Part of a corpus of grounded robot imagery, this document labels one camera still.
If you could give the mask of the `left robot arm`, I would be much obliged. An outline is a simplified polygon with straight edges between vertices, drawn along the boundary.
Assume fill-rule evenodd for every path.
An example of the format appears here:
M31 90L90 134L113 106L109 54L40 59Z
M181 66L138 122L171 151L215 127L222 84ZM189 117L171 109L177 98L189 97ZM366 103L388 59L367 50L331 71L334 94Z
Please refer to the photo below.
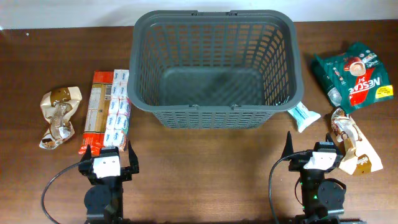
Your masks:
M129 165L123 167L116 146L102 148L98 156L86 149L78 170L92 185L84 197L87 223L131 223L123 215L123 183L139 173L139 162L130 144L128 156Z

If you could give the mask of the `green Nescafe coffee bag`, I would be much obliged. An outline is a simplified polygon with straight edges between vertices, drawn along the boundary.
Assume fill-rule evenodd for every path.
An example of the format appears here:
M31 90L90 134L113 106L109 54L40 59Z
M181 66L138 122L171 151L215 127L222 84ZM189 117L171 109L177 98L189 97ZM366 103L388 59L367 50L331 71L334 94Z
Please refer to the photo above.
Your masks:
M343 54L329 58L316 55L310 68L330 103L347 114L394 97L384 64L361 42Z

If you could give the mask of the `orange San Remo spaghetti pack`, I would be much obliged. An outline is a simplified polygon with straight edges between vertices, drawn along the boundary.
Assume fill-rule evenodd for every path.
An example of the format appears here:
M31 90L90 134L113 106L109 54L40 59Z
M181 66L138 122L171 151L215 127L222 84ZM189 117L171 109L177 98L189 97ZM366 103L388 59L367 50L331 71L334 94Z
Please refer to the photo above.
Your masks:
M97 156L104 147L113 76L113 72L95 71L79 154L84 154L89 146L91 154Z

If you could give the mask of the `light blue wet wipes pack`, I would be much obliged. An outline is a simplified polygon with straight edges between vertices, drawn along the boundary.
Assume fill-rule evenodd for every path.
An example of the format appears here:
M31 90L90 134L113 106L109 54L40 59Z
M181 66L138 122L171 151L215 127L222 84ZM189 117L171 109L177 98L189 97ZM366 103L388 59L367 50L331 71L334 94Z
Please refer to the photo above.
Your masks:
M296 120L297 130L300 133L321 118L319 113L308 110L302 102L299 102L294 108L288 110L288 113Z

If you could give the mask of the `beige Dolce Gusto snack bag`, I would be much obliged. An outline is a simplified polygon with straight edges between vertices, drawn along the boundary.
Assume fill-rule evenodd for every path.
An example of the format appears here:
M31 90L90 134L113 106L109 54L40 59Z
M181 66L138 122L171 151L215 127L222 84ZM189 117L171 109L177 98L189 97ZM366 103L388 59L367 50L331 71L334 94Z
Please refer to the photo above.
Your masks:
M349 175L363 175L383 169L383 164L371 143L354 119L337 108L331 114L331 127L336 140L343 142L345 155L339 168Z

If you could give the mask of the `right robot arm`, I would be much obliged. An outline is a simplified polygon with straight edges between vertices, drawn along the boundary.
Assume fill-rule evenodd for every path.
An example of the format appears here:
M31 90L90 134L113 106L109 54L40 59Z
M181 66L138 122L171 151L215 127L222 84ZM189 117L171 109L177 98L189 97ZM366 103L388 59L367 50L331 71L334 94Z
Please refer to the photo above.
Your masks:
M324 141L316 142L313 149L294 152L292 136L287 133L281 155L289 162L290 172L299 172L297 184L301 187L303 214L294 218L294 223L349 223L360 224L362 220L341 220L344 214L346 185L325 175L338 167L343 154L330 134Z

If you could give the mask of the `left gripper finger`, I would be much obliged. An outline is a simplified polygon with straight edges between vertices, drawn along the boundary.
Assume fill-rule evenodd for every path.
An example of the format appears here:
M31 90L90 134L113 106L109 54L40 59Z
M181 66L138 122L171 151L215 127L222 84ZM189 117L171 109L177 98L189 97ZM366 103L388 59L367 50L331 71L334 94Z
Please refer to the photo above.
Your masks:
M83 157L81 158L81 161L82 162L86 162L86 161L90 161L90 160L91 160L91 147L88 144L87 147L86 147L86 151L83 154Z
M129 163L131 170L139 170L139 161L136 153L132 149L131 142L128 141Z

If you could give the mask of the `beige brown snack bag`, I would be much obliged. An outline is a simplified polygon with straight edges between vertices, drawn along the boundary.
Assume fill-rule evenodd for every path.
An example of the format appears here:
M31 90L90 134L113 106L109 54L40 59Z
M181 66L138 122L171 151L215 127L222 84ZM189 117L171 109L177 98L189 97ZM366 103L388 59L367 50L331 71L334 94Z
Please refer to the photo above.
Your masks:
M39 147L55 149L74 135L70 118L81 100L81 91L77 86L57 88L43 96L40 108L50 126L40 140Z

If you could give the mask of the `Kleenex tissue multipack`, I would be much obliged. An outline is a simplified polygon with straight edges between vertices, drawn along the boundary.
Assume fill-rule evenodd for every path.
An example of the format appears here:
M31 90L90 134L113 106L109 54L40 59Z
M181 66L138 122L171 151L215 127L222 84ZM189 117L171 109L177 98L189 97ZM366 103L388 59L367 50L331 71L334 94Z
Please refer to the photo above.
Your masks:
M127 143L131 102L127 96L129 70L114 70L103 144L124 151Z

